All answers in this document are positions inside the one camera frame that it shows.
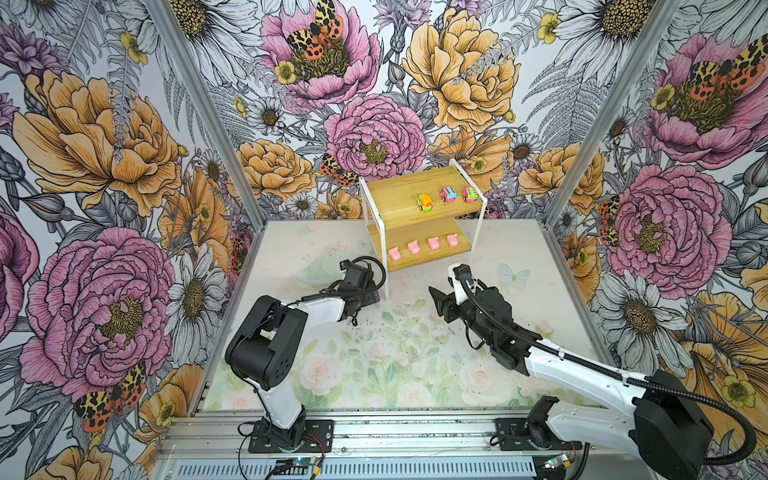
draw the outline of two-tier shelf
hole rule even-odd
[[[477,201],[464,201],[462,191],[466,186],[475,188],[478,194]],[[443,202],[440,197],[440,190],[443,187],[451,187],[456,192],[456,200]],[[363,211],[366,227],[376,255],[384,264],[387,273],[469,252],[477,243],[488,199],[461,165],[453,159],[447,167],[425,170],[416,174],[370,183],[361,178],[360,188],[365,199]],[[428,194],[432,198],[430,211],[421,211],[417,206],[416,198],[420,194]],[[475,228],[475,237],[470,243],[455,218],[477,211],[480,212],[480,217]],[[373,223],[369,222],[369,217],[373,219]],[[452,233],[458,234],[457,247],[450,247],[446,240],[446,237]],[[430,237],[438,237],[439,249],[429,248],[427,239]],[[418,241],[421,248],[421,253],[416,255],[408,250],[408,243],[413,240]],[[402,259],[397,262],[393,262],[387,256],[387,252],[393,247],[398,247],[402,255]],[[385,286],[384,294],[385,298],[389,298],[389,281]]]

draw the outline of floral tabletop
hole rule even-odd
[[[466,231],[473,223],[460,220]],[[245,298],[293,300],[340,278],[340,260],[372,252],[362,221],[270,222]],[[487,222],[474,253],[391,273],[389,300],[363,309],[357,327],[340,322],[305,331],[288,380],[301,403],[309,410],[514,408],[532,406],[547,394],[587,402],[503,369],[487,347],[475,351],[467,345],[461,322],[449,325],[436,316],[427,286],[448,290],[447,267],[457,261],[468,262],[478,278],[500,289],[516,322],[594,358],[538,224]],[[238,306],[227,342],[250,307],[247,301]],[[201,408],[261,405],[220,359]]]

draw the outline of pink and blue toy car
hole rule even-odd
[[[456,192],[451,187],[443,187],[440,189],[440,197],[444,202],[452,202],[456,200]]]
[[[466,187],[464,187],[464,192],[463,192],[463,194],[464,194],[464,201],[465,201],[465,202],[469,202],[469,203],[472,203],[472,202],[475,202],[475,201],[477,201],[477,199],[479,198],[479,197],[478,197],[478,193],[477,193],[477,191],[475,190],[475,188],[473,188],[473,187],[470,187],[469,185],[467,185]]]

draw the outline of shelf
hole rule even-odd
[[[453,166],[377,180],[367,185],[384,221],[387,236],[392,228],[441,217],[458,217],[479,212],[482,208],[480,199],[472,203],[464,201],[462,191],[468,184]],[[440,189],[446,186],[456,192],[456,200],[442,201]],[[420,194],[432,197],[432,209],[429,212],[420,211],[416,205],[416,198]]]
[[[373,247],[376,249],[376,255],[379,256],[379,259],[383,260],[381,236],[379,235],[379,229],[376,228],[374,223],[371,223],[368,226],[368,233],[373,241]],[[457,247],[450,247],[448,241],[445,239],[445,237],[451,233],[458,233]],[[440,241],[439,249],[431,250],[429,248],[427,239],[430,237],[438,237],[438,240]],[[419,247],[422,249],[421,253],[418,255],[413,255],[408,250],[408,243],[413,240],[417,240],[419,242]],[[386,242],[386,250],[398,247],[400,249],[400,255],[402,256],[398,262],[387,257],[387,270],[390,272],[408,268],[409,266],[419,265],[420,263],[450,257],[451,255],[469,252],[472,249],[469,239],[464,235],[462,229],[458,227],[458,224],[453,217],[436,217],[429,222],[411,223],[396,229],[387,228]]]

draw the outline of toy car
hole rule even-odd
[[[416,197],[416,205],[419,205],[419,210],[429,212],[432,209],[432,197],[427,194],[421,194]]]
[[[465,202],[472,203],[472,202],[476,201],[479,198],[478,197],[478,193],[475,190],[475,188],[474,187],[470,187],[469,185],[467,187],[464,187],[463,194],[464,194],[464,201]]]
[[[452,202],[456,200],[456,192],[451,187],[443,187],[440,189],[440,197],[444,202]]]

